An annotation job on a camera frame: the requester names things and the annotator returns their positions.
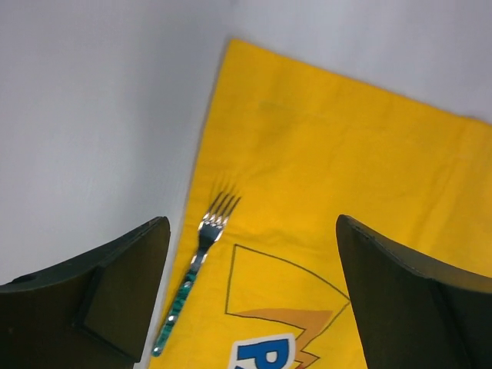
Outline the fork with green handle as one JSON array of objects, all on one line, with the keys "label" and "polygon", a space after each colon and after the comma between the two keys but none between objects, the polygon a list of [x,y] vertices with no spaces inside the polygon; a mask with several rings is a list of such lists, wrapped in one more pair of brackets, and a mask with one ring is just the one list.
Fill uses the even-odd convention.
[{"label": "fork with green handle", "polygon": [[241,196],[234,187],[222,188],[201,218],[198,225],[198,246],[166,311],[165,319],[153,343],[152,357],[159,357],[164,351],[186,300],[194,287],[198,273],[206,261],[209,250],[220,240],[231,214],[240,200]]}]

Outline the yellow pikachu placemat cloth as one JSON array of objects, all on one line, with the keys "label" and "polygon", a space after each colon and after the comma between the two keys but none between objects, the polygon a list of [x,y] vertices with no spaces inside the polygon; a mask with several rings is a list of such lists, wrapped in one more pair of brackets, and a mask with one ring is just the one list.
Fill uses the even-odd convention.
[{"label": "yellow pikachu placemat cloth", "polygon": [[349,215],[401,244],[491,273],[491,126],[234,39],[201,139],[171,301],[221,189],[238,194],[153,368],[363,368],[338,254]]}]

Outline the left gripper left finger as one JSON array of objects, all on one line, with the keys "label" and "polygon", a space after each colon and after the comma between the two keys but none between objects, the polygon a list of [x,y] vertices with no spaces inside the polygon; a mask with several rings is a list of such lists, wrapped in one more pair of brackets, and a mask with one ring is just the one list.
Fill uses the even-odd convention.
[{"label": "left gripper left finger", "polygon": [[170,241],[156,217],[107,244],[1,286],[3,368],[132,368]]}]

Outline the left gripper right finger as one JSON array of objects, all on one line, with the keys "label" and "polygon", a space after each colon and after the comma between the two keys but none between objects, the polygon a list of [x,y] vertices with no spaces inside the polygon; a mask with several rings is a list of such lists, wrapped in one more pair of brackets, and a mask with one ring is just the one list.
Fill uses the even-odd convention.
[{"label": "left gripper right finger", "polygon": [[369,368],[489,368],[491,279],[415,251],[347,215],[336,223]]}]

